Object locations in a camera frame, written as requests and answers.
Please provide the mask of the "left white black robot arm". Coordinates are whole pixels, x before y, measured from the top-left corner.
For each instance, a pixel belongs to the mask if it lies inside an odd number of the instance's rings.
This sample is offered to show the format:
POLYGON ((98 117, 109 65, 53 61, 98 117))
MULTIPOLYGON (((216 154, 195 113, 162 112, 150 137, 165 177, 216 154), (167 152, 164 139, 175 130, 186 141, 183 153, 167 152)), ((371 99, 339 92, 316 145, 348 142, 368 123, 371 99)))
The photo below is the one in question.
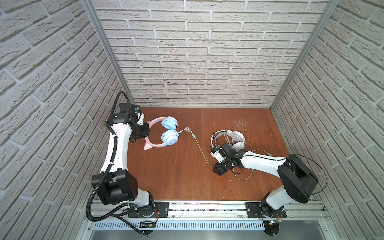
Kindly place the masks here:
POLYGON ((150 134, 142 110, 139 106, 122 103, 118 113, 110 114, 106 127, 110 132, 108 150, 100 173, 92 176, 93 188, 96 188, 108 165, 112 164, 112 167, 96 191, 97 196, 104 205, 129 203, 136 208, 153 209, 152 194, 139 189, 137 179, 129 173, 127 167, 129 143, 150 134))

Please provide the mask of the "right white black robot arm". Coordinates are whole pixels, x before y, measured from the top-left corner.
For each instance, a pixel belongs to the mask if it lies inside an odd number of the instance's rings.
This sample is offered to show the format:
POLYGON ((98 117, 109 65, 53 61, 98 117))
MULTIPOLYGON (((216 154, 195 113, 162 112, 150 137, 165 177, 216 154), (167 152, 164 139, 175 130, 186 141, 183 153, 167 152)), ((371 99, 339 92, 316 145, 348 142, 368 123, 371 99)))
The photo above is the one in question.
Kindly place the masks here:
POLYGON ((218 161, 213 168, 219 176, 228 171, 236 175, 234 169, 240 168, 261 171, 281 180, 282 185, 268 192, 259 204, 260 214, 267 218, 282 210, 286 204, 306 204, 318 184, 315 173, 298 155, 272 157, 225 143, 221 146, 212 145, 211 156, 218 161))

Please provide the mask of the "white over-ear headphones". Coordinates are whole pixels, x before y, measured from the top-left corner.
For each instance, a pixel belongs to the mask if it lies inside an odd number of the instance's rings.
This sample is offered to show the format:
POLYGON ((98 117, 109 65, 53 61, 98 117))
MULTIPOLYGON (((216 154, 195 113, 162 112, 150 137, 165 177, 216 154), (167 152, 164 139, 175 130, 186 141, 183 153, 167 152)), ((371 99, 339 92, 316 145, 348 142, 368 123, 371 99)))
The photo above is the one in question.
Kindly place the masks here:
POLYGON ((220 130, 211 136, 211 147, 216 148, 216 140, 219 137, 224 137, 227 144, 230 145, 235 151, 243 150, 246 144, 246 138, 238 131, 220 130))

